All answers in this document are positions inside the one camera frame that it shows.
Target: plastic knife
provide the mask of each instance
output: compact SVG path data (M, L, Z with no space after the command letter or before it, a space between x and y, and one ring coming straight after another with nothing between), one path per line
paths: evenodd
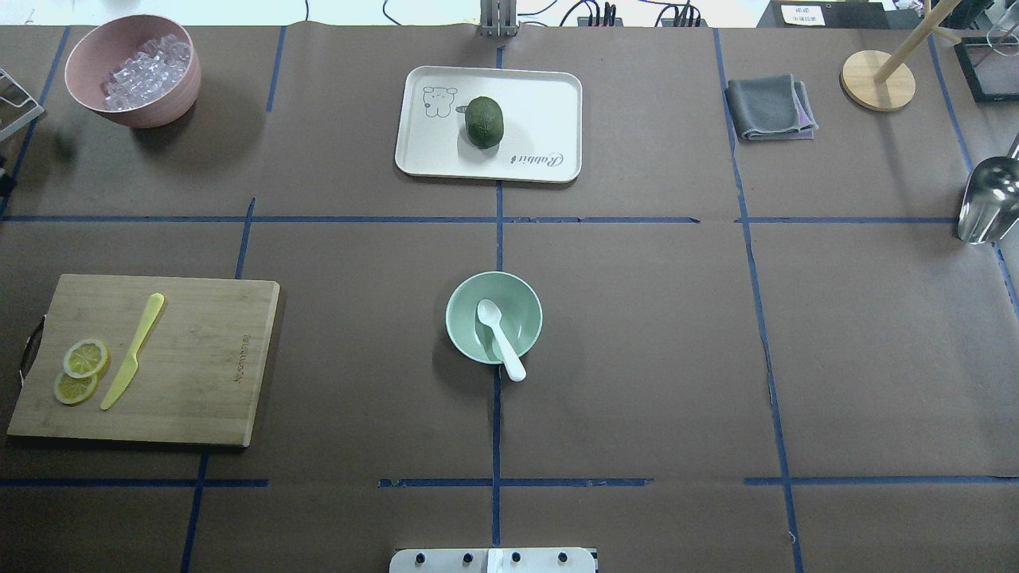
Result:
M116 377L113 378L113 385L107 390L106 398L103 399L103 403L99 406L103 410L109 410L110 406L113 406L113 403L127 389L127 384L135 377L135 372L138 372L138 351L142 348L142 343L145 342L149 330L152 329L152 325L156 322L156 317L163 308L164 302L166 302L165 297L159 293L154 293L149 297L149 302L145 304L145 311L142 312L142 320L138 323L135 338L130 342L130 346L127 347L127 354L124 356L124 361L120 363L120 369L117 370Z

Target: green avocado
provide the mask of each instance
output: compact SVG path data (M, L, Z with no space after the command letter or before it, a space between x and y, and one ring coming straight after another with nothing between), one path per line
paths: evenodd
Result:
M495 100L481 96L471 100L464 111L467 139L478 149L488 149L502 141L502 108Z

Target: wooden stand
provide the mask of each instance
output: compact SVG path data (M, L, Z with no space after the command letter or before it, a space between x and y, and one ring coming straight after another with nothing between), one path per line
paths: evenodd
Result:
M842 66L842 87L856 103L874 111L902 109L916 94L916 80L903 61L961 0L942 0L892 54L857 52Z

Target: mint green bowl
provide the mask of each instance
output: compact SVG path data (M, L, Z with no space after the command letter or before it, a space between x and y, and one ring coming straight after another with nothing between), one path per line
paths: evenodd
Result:
M446 304L446 331L464 356L485 364L501 364L495 356L495 336L478 320L478 303L489 299L502 311L499 325L518 356L531 350L544 314L534 289L508 272L475 274L457 287Z

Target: round wooden base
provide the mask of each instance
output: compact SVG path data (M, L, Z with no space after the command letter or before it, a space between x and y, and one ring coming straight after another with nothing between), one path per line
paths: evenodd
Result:
M874 111L895 111L913 99L916 80L906 64L893 71L888 81L874 82L874 74L890 57L877 50L863 50L849 56L842 66L842 88L853 101Z

